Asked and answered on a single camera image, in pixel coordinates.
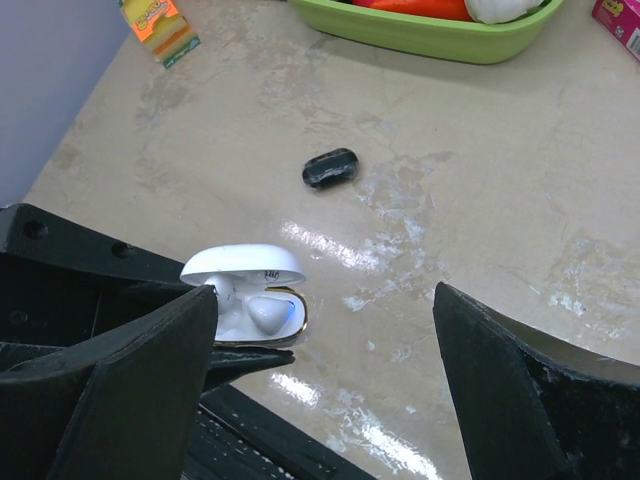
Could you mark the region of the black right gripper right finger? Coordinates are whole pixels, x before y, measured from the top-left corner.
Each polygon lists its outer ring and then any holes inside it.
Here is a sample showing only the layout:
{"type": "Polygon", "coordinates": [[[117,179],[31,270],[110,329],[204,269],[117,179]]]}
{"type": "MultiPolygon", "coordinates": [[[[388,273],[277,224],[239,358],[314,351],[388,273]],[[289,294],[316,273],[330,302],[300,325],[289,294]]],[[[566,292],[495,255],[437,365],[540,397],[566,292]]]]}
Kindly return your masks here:
{"type": "Polygon", "coordinates": [[[475,479],[636,479],[639,368],[439,283],[439,349],[475,479]]]}

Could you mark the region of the white earbud charging case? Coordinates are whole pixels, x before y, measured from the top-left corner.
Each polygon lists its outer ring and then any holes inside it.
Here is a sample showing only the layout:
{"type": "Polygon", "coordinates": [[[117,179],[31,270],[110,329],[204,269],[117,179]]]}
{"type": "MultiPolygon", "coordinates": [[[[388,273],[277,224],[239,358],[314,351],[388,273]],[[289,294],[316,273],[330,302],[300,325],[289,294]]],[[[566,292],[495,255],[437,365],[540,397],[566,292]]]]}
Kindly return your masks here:
{"type": "Polygon", "coordinates": [[[293,345],[308,325],[308,307],[293,287],[306,280],[300,262],[290,251],[270,244],[232,244],[211,247],[193,255],[183,266],[180,281],[202,287],[212,275],[227,275],[235,288],[235,301],[225,315],[217,313],[216,346],[293,345]],[[252,323],[247,303],[265,296],[287,300],[295,311],[275,335],[261,333],[252,323]]]}

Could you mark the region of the black earbud charging case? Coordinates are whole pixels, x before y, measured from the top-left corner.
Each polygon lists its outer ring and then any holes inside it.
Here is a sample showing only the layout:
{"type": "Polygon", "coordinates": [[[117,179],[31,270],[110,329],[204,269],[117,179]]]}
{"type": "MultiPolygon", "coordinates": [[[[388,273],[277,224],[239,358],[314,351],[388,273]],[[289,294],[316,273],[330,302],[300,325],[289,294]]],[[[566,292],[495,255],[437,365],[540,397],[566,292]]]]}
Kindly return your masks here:
{"type": "Polygon", "coordinates": [[[325,190],[353,180],[360,162],[348,148],[337,148],[308,160],[302,169],[304,184],[314,190],[325,190]]]}

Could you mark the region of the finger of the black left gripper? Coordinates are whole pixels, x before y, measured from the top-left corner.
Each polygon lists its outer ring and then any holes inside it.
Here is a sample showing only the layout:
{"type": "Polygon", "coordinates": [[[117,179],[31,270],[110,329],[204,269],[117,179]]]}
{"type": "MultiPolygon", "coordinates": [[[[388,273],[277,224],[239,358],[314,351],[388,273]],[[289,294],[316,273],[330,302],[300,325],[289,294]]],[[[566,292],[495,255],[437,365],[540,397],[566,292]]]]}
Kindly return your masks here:
{"type": "Polygon", "coordinates": [[[290,350],[266,347],[217,347],[209,356],[204,390],[214,390],[246,375],[290,365],[290,350]]]}
{"type": "Polygon", "coordinates": [[[182,265],[44,209],[1,210],[1,347],[88,341],[189,292],[182,265]]]}

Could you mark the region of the white earbud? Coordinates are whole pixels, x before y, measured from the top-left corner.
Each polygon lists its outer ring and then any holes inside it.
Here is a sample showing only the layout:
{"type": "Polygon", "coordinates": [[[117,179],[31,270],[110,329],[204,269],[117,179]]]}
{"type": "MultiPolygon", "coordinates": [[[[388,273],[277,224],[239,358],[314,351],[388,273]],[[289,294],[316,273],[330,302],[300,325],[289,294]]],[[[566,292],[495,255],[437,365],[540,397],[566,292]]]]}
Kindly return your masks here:
{"type": "Polygon", "coordinates": [[[263,334],[277,334],[289,320],[295,306],[287,300],[259,296],[247,303],[248,315],[254,326],[263,334]]]}
{"type": "Polygon", "coordinates": [[[228,313],[235,301],[235,288],[227,275],[215,274],[210,276],[205,284],[210,286],[217,298],[218,315],[228,313]]]}

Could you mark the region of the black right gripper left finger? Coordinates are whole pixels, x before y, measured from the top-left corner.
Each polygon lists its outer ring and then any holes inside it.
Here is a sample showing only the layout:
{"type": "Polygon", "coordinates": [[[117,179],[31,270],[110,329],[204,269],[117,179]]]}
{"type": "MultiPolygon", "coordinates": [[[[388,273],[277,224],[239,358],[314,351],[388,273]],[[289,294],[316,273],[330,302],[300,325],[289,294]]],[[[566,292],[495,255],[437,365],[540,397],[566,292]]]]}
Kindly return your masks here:
{"type": "Polygon", "coordinates": [[[2,478],[179,478],[216,308],[201,287],[71,347],[2,343],[2,478]]]}

